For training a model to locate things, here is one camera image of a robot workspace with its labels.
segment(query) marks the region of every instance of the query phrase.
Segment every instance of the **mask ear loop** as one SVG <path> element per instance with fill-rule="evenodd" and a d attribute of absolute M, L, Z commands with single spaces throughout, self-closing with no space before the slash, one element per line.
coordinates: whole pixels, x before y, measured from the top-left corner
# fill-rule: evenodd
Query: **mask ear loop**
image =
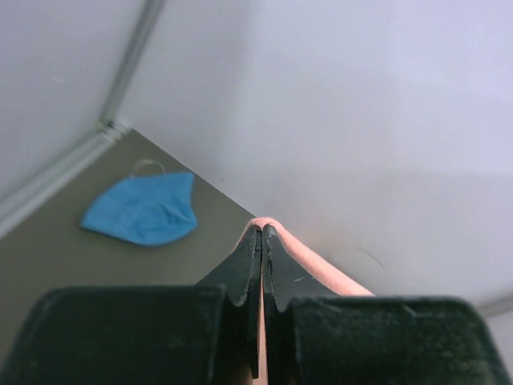
<path fill-rule="evenodd" d="M 162 169 L 162 174 L 163 175 L 166 175 L 166 168 L 159 162 L 157 162 L 156 160 L 151 160 L 151 159 L 141 159 L 139 160 L 137 163 L 134 164 L 134 167 L 131 168 L 131 171 L 130 171 L 130 178 L 133 178 L 135 177 L 135 174 L 144 166 L 148 166 L 149 164 L 156 164 L 157 166 L 160 167 L 160 169 Z"/>

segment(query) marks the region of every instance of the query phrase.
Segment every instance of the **blue face mask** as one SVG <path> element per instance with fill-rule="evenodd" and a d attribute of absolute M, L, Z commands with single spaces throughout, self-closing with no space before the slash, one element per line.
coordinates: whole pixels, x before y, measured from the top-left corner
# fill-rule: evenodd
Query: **blue face mask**
<path fill-rule="evenodd" d="M 96 199 L 81 226 L 137 245 L 176 241 L 198 225 L 193 183 L 190 172 L 127 178 Z"/>

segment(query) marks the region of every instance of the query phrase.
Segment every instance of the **white wall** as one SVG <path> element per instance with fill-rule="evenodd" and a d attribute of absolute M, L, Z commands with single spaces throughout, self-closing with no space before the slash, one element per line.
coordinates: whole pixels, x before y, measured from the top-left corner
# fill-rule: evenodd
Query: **white wall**
<path fill-rule="evenodd" d="M 121 120 L 376 293 L 510 291 L 513 3 L 321 3 L 169 2 Z"/>
<path fill-rule="evenodd" d="M 142 5 L 0 2 L 0 197 L 94 129 Z"/>

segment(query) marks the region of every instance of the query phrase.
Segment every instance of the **black clamp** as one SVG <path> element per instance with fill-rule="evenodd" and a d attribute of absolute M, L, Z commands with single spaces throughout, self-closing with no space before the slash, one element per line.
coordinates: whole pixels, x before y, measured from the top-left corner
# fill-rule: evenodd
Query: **black clamp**
<path fill-rule="evenodd" d="M 270 385 L 510 383 L 470 305 L 340 297 L 266 226 L 249 228 L 195 286 L 50 292 L 0 385 L 248 383 L 258 376 L 262 305 Z"/>

